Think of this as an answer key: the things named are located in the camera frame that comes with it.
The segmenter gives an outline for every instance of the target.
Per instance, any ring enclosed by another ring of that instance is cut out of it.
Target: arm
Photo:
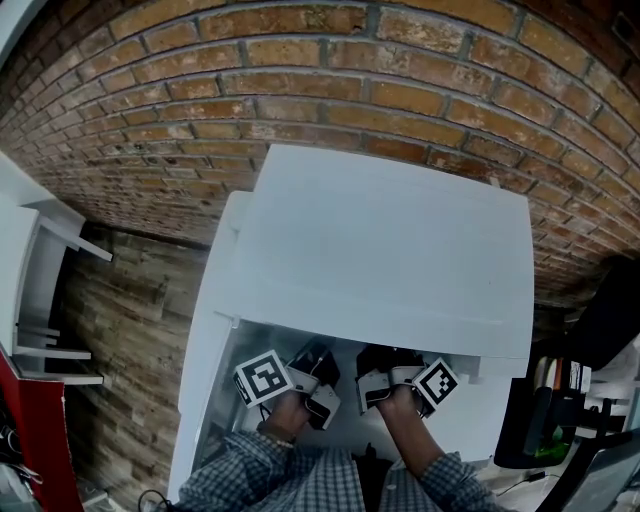
[[[295,392],[283,394],[261,433],[230,435],[224,450],[180,489],[177,510],[242,510],[262,501],[286,476],[291,442],[309,419]]]
[[[454,454],[445,455],[418,415],[409,386],[378,405],[407,466],[429,497],[446,512],[499,512],[493,494]]]

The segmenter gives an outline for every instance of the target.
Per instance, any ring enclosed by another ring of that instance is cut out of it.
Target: checkered sleeve
[[[253,433],[230,435],[220,455],[180,489],[177,510],[233,511],[262,501],[284,481],[291,448]]]
[[[445,512],[504,512],[493,493],[476,480],[473,468],[460,455],[448,453],[429,466],[420,484]]]

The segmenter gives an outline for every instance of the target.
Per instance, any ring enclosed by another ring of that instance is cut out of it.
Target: plaid shirt
[[[261,510],[364,512],[356,463],[346,450],[287,447],[254,433],[226,439],[213,462],[180,489],[184,512]],[[399,461],[387,473],[380,511],[502,512],[457,454],[416,480]]]

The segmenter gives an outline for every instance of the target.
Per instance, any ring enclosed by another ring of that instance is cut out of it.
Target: cables
[[[155,489],[148,489],[144,491],[138,498],[138,512],[145,512],[144,510],[142,510],[142,499],[150,493],[155,493],[160,496],[160,499],[162,500],[160,503],[164,504],[168,511],[173,510],[173,505],[171,504],[171,502],[167,498],[165,498],[160,491],[156,491]]]
[[[546,471],[539,471],[538,473],[533,473],[532,475],[529,475],[524,480],[520,480],[519,482],[513,484],[511,487],[508,487],[506,490],[502,491],[500,494],[496,494],[496,496],[499,497],[499,496],[502,496],[503,494],[507,494],[511,489],[518,487],[520,484],[537,482],[538,480],[542,480],[547,476],[560,478],[558,475],[550,475],[550,474],[547,474]]]

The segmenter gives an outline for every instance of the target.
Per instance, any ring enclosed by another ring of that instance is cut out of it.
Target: red object
[[[16,422],[24,464],[42,477],[31,483],[45,511],[82,512],[71,466],[64,416],[64,384],[18,377],[0,350],[0,386]]]

